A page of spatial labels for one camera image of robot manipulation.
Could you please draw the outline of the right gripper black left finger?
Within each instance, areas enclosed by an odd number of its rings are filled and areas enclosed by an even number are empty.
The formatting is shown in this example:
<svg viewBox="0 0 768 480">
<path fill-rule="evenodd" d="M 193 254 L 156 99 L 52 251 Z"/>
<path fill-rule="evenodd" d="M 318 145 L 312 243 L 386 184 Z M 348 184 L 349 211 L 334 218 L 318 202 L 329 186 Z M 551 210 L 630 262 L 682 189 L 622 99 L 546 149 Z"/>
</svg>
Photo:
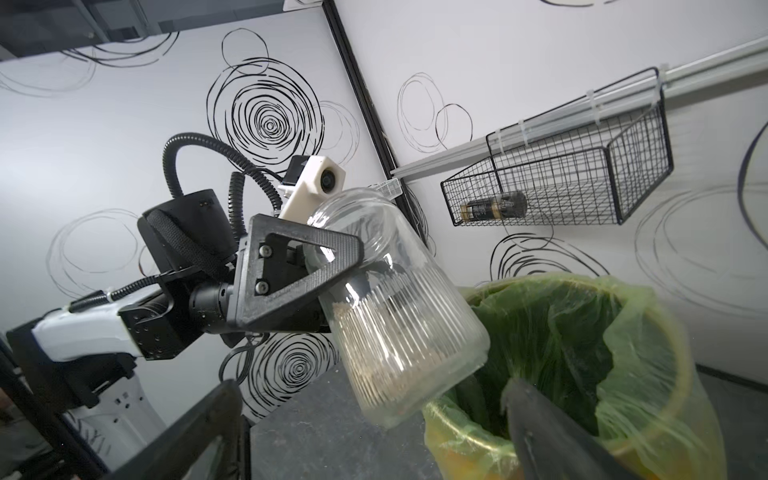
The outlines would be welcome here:
<svg viewBox="0 0 768 480">
<path fill-rule="evenodd" d="M 215 387 L 109 479 L 237 479 L 242 396 L 234 380 Z"/>
</svg>

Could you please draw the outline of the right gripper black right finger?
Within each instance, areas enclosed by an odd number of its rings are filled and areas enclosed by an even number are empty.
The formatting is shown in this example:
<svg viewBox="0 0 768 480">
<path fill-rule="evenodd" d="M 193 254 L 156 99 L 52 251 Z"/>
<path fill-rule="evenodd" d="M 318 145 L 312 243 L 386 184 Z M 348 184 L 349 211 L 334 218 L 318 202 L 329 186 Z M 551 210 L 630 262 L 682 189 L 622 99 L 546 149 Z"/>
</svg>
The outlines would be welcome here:
<svg viewBox="0 0 768 480">
<path fill-rule="evenodd" d="M 522 378 L 507 382 L 502 411 L 525 479 L 638 477 Z"/>
</svg>

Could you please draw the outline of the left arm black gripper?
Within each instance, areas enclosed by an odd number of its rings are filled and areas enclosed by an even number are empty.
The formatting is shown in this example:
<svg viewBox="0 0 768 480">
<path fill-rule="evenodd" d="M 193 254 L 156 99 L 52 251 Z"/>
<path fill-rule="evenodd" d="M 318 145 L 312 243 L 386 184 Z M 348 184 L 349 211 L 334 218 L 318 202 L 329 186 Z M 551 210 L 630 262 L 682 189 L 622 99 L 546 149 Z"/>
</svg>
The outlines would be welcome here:
<svg viewBox="0 0 768 480">
<path fill-rule="evenodd" d="M 230 296 L 233 332 L 327 332 L 321 294 L 362 265 L 357 236 L 264 214 L 251 231 Z M 119 310 L 147 360 L 169 360 L 225 320 L 238 245 L 215 192 L 201 190 L 145 211 L 137 222 L 159 274 L 158 290 Z"/>
</svg>

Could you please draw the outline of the beige lidded oatmeal jar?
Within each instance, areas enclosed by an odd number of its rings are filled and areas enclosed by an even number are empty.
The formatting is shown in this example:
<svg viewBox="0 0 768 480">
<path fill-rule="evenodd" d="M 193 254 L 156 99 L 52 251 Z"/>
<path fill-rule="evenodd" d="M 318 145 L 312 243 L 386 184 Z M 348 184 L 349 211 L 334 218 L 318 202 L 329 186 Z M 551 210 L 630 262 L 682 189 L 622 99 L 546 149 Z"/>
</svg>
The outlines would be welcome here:
<svg viewBox="0 0 768 480">
<path fill-rule="evenodd" d="M 320 303 L 370 423 L 402 423 L 486 363 L 486 328 L 386 196 L 344 191 L 308 223 L 363 244 L 362 264 Z"/>
</svg>

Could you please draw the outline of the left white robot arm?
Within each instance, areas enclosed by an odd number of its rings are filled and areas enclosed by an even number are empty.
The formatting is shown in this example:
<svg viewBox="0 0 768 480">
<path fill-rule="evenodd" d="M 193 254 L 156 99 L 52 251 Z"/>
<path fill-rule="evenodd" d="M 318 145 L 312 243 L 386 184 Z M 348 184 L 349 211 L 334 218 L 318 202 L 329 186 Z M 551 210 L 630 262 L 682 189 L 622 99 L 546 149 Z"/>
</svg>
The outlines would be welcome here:
<svg viewBox="0 0 768 480">
<path fill-rule="evenodd" d="M 137 227 L 159 272 L 99 290 L 9 332 L 34 398 L 112 472 L 164 422 L 143 393 L 138 359 L 170 360 L 205 334 L 252 349 L 253 337 L 324 332 L 319 296 L 358 267 L 354 235 L 254 216 L 229 220 L 212 190 L 173 198 Z"/>
</svg>

